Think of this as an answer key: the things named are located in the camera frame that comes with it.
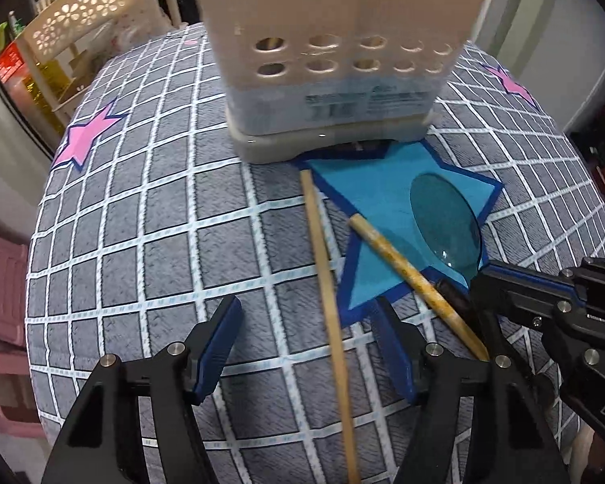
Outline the person right hand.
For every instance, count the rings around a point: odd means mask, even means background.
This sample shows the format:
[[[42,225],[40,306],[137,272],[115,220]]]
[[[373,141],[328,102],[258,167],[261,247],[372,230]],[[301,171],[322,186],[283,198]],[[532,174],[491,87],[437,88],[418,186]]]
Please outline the person right hand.
[[[587,424],[582,424],[572,442],[570,452],[570,482],[578,484],[590,473],[600,473],[605,468],[605,441]]]

